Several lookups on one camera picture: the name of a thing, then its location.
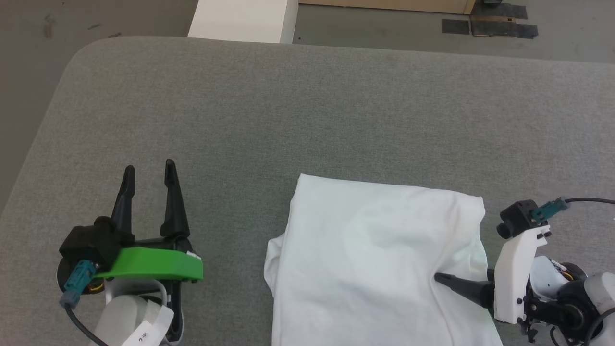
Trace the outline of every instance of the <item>black tape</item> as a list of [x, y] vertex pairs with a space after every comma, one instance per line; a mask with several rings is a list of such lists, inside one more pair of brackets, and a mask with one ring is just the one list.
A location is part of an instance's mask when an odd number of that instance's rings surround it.
[[472, 15], [527, 19], [528, 11], [525, 9], [525, 6], [511, 4], [489, 6], [477, 1], [476, 6], [472, 9]]
[[470, 34], [470, 21], [458, 19], [443, 19], [442, 20], [443, 34]]
[[538, 27], [512, 22], [471, 21], [474, 36], [500, 36], [533, 39], [538, 36]]

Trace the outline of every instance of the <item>green 3d-printed part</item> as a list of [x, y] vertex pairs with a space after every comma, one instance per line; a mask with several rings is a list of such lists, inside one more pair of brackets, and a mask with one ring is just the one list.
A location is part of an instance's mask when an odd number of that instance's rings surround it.
[[120, 251], [109, 271], [94, 277], [203, 280], [203, 261], [176, 250], [127, 247]]

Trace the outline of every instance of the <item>white cloth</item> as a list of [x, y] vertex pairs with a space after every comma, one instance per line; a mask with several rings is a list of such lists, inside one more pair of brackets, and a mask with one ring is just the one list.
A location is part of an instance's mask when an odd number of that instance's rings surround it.
[[486, 280], [480, 197], [301, 175], [264, 276], [278, 345], [502, 345], [487, 310], [434, 281]]

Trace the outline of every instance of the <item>black cable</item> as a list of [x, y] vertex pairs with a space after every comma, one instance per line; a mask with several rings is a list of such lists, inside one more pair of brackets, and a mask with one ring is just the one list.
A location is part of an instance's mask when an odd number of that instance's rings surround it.
[[560, 346], [560, 344], [557, 343], [557, 340], [555, 340], [555, 335], [553, 335], [554, 331], [555, 327], [551, 328], [551, 331], [549, 332], [549, 335], [551, 336], [551, 341], [553, 342], [553, 344], [555, 344], [555, 346]]
[[592, 341], [593, 332], [596, 331], [598, 325], [605, 320], [610, 314], [615, 313], [615, 308], [610, 308], [605, 311], [602, 315], [600, 315], [589, 327], [587, 330], [587, 334], [585, 334], [585, 346], [589, 346], [589, 343]]
[[566, 203], [570, 202], [598, 202], [598, 203], [608, 203], [615, 204], [615, 201], [612, 199], [604, 199], [604, 198], [593, 198], [593, 197], [578, 197], [578, 198], [568, 198], [564, 200]]
[[75, 314], [73, 312], [73, 309], [71, 309], [70, 306], [65, 305], [64, 309], [66, 310], [66, 314], [68, 315], [68, 318], [71, 319], [71, 321], [74, 323], [74, 325], [77, 326], [77, 328], [83, 334], [85, 334], [85, 336], [90, 338], [90, 340], [94, 341], [94, 343], [97, 344], [98, 346], [109, 346], [104, 341], [100, 340], [96, 335], [94, 335], [94, 333], [90, 332], [90, 330], [87, 329], [86, 326], [84, 326], [81, 323], [81, 321], [79, 321], [79, 318], [77, 318], [77, 316], [75, 316]]

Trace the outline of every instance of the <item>gray cushioned table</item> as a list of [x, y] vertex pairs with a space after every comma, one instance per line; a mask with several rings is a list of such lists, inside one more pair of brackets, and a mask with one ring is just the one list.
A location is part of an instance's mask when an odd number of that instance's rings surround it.
[[[615, 67], [394, 50], [115, 38], [66, 69], [0, 221], [0, 340], [85, 345], [58, 305], [58, 247], [109, 215], [137, 170], [133, 231], [158, 235], [164, 161], [177, 163], [207, 280], [184, 289], [186, 345], [267, 345], [267, 241], [300, 173], [520, 199], [615, 197]], [[615, 209], [577, 204], [541, 253], [615, 270]], [[93, 328], [103, 297], [76, 313]], [[517, 327], [498, 327], [523, 345]], [[550, 345], [543, 335], [539, 345]]]

